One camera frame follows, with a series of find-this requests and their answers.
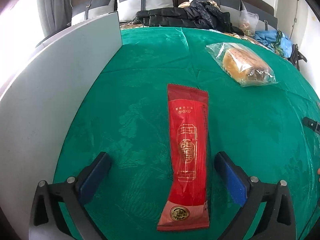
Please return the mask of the red long snack packet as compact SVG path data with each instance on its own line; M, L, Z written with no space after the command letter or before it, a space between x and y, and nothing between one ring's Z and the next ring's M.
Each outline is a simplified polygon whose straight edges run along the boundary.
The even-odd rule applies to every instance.
M168 112L173 182L157 230L208 228L208 93L169 84Z

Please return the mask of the grey cushion far right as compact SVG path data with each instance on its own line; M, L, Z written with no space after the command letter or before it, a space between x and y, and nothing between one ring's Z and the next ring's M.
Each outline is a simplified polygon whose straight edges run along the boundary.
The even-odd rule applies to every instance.
M242 10L247 10L253 14L258 14L259 21L256 26L257 31L277 30L278 19L273 15L244 1L241 2L241 8Z

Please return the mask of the black jacket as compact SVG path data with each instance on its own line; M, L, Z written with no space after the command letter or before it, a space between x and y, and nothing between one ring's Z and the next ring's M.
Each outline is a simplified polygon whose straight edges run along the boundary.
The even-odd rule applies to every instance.
M213 29L222 33L244 35L241 29L232 25L230 14L222 12L212 1L193 0L183 8L142 10L136 13L133 23L147 27Z

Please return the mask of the grey curtain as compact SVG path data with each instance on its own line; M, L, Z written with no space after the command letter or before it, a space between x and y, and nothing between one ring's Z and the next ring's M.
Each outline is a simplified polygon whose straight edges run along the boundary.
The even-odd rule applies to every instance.
M71 0L37 0L37 7L45 37L67 28L71 23Z

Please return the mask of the clear plastic bag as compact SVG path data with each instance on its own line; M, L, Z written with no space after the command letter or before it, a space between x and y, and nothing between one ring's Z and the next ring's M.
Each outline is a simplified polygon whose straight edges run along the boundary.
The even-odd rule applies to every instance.
M246 36L253 37L255 29L259 22L259 15L248 12L247 10L240 11L239 28Z

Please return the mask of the grey cushion far left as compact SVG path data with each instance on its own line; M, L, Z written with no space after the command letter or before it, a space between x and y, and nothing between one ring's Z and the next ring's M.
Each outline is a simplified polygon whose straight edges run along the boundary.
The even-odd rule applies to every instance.
M115 11L116 0L88 0L72 6L71 25Z

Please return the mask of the grey white board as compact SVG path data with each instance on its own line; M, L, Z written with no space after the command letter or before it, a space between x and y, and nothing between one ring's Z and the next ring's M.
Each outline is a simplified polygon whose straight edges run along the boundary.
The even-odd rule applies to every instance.
M1 95L1 208L21 239L39 181L52 181L69 127L122 45L116 12L71 26L39 51Z

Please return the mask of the blue cloth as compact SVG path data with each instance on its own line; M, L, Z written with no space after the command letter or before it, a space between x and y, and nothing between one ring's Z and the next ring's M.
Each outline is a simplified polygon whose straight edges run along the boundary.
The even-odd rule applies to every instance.
M256 31L253 38L272 50L275 54L288 59L292 54L291 40L280 30Z

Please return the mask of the bread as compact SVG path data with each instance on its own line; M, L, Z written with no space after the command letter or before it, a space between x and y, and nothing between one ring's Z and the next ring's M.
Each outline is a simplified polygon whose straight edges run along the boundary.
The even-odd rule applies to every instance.
M220 68L242 87L276 84L272 68L248 47L232 42L206 46Z

